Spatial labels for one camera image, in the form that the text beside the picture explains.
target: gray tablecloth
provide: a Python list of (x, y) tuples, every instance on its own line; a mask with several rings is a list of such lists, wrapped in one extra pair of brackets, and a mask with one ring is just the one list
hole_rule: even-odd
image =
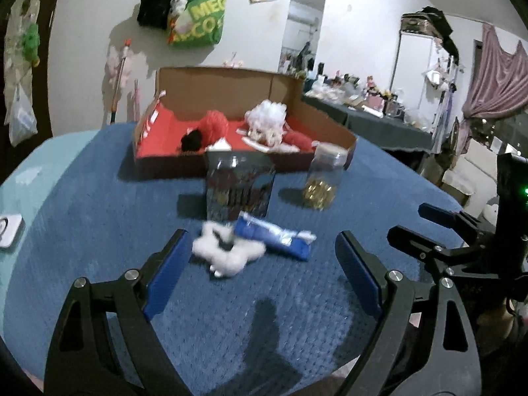
[(304, 96), (303, 101), (324, 111), (337, 123), (383, 150), (405, 152), (431, 152), (432, 136), (406, 125), (399, 119), (379, 118), (364, 111), (351, 110), (346, 105), (333, 104)]

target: plastic jar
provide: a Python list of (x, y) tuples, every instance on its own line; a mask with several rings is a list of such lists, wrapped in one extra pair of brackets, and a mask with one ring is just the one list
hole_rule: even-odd
[(343, 178), (348, 151), (331, 143), (320, 143), (315, 149), (310, 171), (303, 189), (305, 205), (324, 210), (334, 201)]

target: white plush toy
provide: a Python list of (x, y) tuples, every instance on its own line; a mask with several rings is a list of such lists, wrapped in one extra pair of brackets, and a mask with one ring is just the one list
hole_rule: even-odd
[(282, 143), (286, 104), (264, 100), (253, 110), (246, 112), (245, 121), (249, 125), (247, 136), (258, 143), (274, 147)]
[[(121, 76), (120, 88), (123, 89), (128, 83), (128, 79), (132, 73), (132, 66), (136, 60), (134, 52), (129, 50), (127, 52), (127, 58), (125, 59), (125, 65), (123, 67), (123, 74)], [(106, 65), (108, 68), (108, 74), (110, 78), (110, 85), (113, 87), (119, 72), (119, 65), (121, 63), (121, 57), (119, 55), (112, 55), (107, 58)]]
[[(233, 243), (231, 251), (220, 248), (215, 233), (224, 243)], [(232, 226), (217, 222), (204, 222), (202, 236), (193, 241), (193, 253), (209, 262), (209, 270), (218, 278), (235, 276), (265, 251), (264, 243), (238, 238), (233, 235)]]

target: blue tablecloth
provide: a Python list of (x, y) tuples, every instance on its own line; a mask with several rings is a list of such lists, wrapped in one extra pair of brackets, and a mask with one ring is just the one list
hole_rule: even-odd
[[(4, 311), (4, 336), (20, 365), (42, 378), (55, 321), (72, 281), (117, 278), (159, 251), (177, 228), (193, 236), (205, 218), (204, 180), (138, 181), (133, 125), (99, 132), (64, 172), (20, 248)], [(195, 394), (287, 394), (360, 354), (374, 329), (334, 255), (351, 230), (389, 269), (418, 279), (418, 263), (391, 248), (390, 227), (403, 224), (447, 247), (461, 240), (419, 218), (418, 205), (460, 207), (411, 169), (358, 139), (334, 204), (300, 206), (305, 174), (276, 177), (267, 219), (310, 230), (308, 262), (266, 254), (232, 279), (215, 280), (191, 261), (165, 311), (152, 325), (181, 378)], [(117, 320), (110, 327), (130, 381)]]

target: blue gripper pad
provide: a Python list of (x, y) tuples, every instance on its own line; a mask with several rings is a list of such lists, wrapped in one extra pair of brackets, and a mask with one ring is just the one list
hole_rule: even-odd
[(147, 302), (143, 314), (148, 321), (163, 312), (183, 269), (191, 258), (192, 240), (189, 233), (184, 231), (170, 249), (147, 287)]
[(361, 307), (369, 316), (379, 319), (383, 313), (381, 288), (354, 247), (342, 233), (337, 235), (335, 240), (335, 255), (360, 300)]

